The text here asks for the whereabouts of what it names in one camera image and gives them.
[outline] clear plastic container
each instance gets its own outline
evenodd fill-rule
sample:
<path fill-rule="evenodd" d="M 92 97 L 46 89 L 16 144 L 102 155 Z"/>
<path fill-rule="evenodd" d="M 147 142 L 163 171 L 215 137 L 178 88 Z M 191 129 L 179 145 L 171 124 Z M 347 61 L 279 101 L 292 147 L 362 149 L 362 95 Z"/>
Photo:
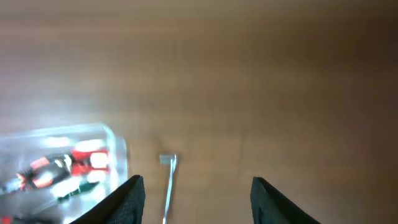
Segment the clear plastic container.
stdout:
<path fill-rule="evenodd" d="M 108 155 L 95 152 L 97 149 L 106 149 Z M 12 180 L 24 180 L 25 176 L 17 178 L 16 174 L 31 169 L 32 165 L 36 166 L 38 159 L 55 154 L 72 155 L 71 150 L 94 152 L 81 162 L 82 166 L 89 163 L 96 168 L 106 167 L 105 170 L 68 175 L 59 183 L 41 189 L 32 189 L 25 184 L 26 189 L 9 194 L 3 189 L 3 194 L 0 195 L 0 217 L 37 217 L 51 220 L 53 223 L 70 223 L 127 181 L 127 151 L 124 139 L 116 137 L 104 124 L 83 124 L 0 136 L 0 187 L 6 185 L 9 190 Z M 65 167 L 72 173 L 69 167 L 71 162 L 65 162 Z M 57 166 L 61 167 L 59 163 L 54 163 L 56 169 Z M 48 172 L 46 168 L 40 173 L 40 180 L 44 180 L 46 175 L 58 175 L 52 170 Z M 76 190 L 82 183 L 96 185 L 68 200 L 57 201 L 57 198 Z"/>

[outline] plastic box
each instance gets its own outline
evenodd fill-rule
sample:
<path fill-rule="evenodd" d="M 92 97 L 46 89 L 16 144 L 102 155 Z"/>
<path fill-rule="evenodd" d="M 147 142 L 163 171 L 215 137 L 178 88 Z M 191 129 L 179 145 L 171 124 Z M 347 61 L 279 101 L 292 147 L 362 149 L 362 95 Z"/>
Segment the plastic box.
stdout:
<path fill-rule="evenodd" d="M 126 143 L 104 124 L 38 129 L 0 136 L 0 187 L 15 179 L 18 172 L 29 168 L 32 161 L 49 154 L 68 153 L 76 146 L 93 142 L 102 142 L 108 150 L 108 171 L 68 177 L 43 189 L 0 195 L 0 217 L 32 216 L 49 219 L 52 223 L 70 223 L 93 208 L 128 178 Z M 99 184 L 90 191 L 70 197 L 62 203 L 55 203 L 57 197 L 73 190 L 83 180 Z"/>

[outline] wooden table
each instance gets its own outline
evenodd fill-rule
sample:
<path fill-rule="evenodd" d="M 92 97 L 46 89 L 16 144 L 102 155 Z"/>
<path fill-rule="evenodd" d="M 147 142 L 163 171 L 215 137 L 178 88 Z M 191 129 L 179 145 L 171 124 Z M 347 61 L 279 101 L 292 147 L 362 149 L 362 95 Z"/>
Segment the wooden table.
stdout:
<path fill-rule="evenodd" d="M 254 176 L 322 223 L 398 222 L 391 18 L 86 3 L 2 9 L 2 133 L 108 124 L 144 177 L 144 223 L 162 218 L 162 152 L 181 158 L 170 224 L 251 223 Z"/>

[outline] wood grain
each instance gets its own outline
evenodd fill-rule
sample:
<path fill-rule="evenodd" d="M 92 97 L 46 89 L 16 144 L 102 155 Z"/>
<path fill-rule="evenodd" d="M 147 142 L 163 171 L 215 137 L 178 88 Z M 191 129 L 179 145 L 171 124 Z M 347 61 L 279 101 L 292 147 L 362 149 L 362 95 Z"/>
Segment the wood grain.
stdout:
<path fill-rule="evenodd" d="M 322 223 L 398 222 L 393 7 L 151 2 L 2 8 L 1 132 L 108 124 L 144 223 L 163 152 L 181 157 L 170 223 L 251 223 L 254 176 Z"/>

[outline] metal rod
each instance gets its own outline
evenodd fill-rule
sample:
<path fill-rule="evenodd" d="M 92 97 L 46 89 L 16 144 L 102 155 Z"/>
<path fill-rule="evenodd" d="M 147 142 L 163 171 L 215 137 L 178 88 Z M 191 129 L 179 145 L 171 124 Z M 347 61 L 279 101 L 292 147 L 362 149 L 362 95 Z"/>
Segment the metal rod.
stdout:
<path fill-rule="evenodd" d="M 169 186 L 167 187 L 166 202 L 164 207 L 163 224 L 167 224 L 167 217 L 169 215 L 170 201 L 173 189 L 173 177 L 175 168 L 177 166 L 177 155 L 160 155 L 161 164 L 170 164 Z"/>

